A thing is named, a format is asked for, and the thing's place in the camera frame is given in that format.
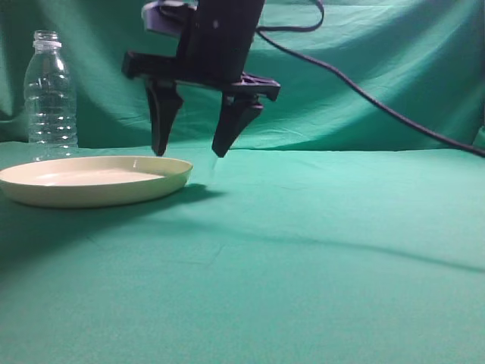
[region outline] table surface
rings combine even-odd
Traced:
[[[28,162],[0,144],[0,168]],[[151,155],[148,148],[83,155]],[[164,199],[0,194],[0,362],[483,363],[485,161],[172,149]]]

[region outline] plate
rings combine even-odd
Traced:
[[[192,164],[172,158],[103,156],[34,162],[0,171],[4,194],[31,206],[76,209],[157,199],[184,187]]]

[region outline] green cloth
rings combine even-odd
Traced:
[[[144,146],[149,113],[141,80],[120,72],[126,50],[170,55],[176,41],[143,30],[143,0],[2,0],[0,140],[25,140],[22,82],[33,31],[57,30],[79,90],[80,145]],[[451,138],[472,143],[483,123],[483,0],[332,0],[324,26],[274,34],[329,61],[379,100]],[[269,1],[261,24],[313,24],[308,0]],[[236,144],[241,149],[397,150],[437,146],[376,110],[335,76],[255,39],[247,71],[282,84],[280,99]],[[181,88],[172,143],[211,138],[214,92]]]
[[[485,362],[483,159],[168,155],[194,173],[154,202],[62,211],[0,194],[2,364]]]
[[[32,157],[12,140],[27,138],[42,28],[76,78],[80,145],[95,148],[81,154],[152,155],[142,82],[120,66],[176,42],[143,31],[143,4],[0,0],[0,169]],[[325,4],[317,32],[274,38],[485,146],[483,0]],[[317,19],[308,1],[273,0],[261,24]],[[180,88],[167,156],[195,165],[180,192],[80,211],[0,193],[1,364],[485,362],[483,160],[391,152],[439,145],[260,39],[246,70],[282,91],[223,159],[210,150],[220,95]]]

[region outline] green backdrop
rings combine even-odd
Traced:
[[[172,54],[176,41],[144,32],[143,0],[1,0],[0,141],[25,140],[23,74],[33,31],[57,30],[74,71],[80,145],[150,143],[140,80],[120,72],[124,52]],[[324,26],[311,34],[281,33],[285,46],[329,61],[397,111],[462,142],[483,122],[482,0],[332,0]],[[267,2],[261,23],[312,24],[305,0]],[[256,39],[248,71],[282,84],[276,103],[236,143],[245,149],[433,148],[437,144],[395,122],[335,76]],[[172,143],[210,140],[220,95],[182,89],[186,104]]]

